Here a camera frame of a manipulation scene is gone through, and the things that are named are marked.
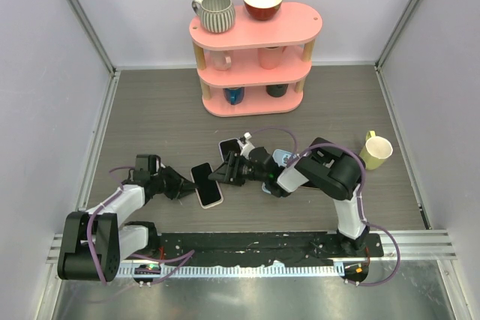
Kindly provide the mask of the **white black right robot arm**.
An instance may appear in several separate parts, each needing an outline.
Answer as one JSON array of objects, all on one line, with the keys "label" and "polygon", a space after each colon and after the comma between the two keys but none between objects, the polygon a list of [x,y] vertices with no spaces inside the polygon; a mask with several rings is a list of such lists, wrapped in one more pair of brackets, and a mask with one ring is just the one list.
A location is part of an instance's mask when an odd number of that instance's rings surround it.
[{"label": "white black right robot arm", "polygon": [[359,208],[365,165],[358,155],[321,137],[299,154],[279,161],[247,139],[238,143],[240,150],[230,151],[209,175],[210,180],[238,187],[246,181],[259,181],[278,198],[288,197],[309,183],[334,201],[341,252],[356,256],[366,248],[370,226]]}]

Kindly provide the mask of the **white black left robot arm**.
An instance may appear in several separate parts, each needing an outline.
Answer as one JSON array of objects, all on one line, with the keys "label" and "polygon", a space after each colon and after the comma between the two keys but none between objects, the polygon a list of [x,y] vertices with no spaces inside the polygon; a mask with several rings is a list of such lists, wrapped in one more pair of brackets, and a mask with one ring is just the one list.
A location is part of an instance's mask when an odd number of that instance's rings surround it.
[{"label": "white black left robot arm", "polygon": [[152,259],[161,253],[161,240],[152,222],[128,222],[128,217],[156,195],[177,200],[195,193],[198,186],[165,166],[155,154],[138,154],[114,194],[99,205],[68,214],[57,262],[62,280],[112,281],[128,257]]}]

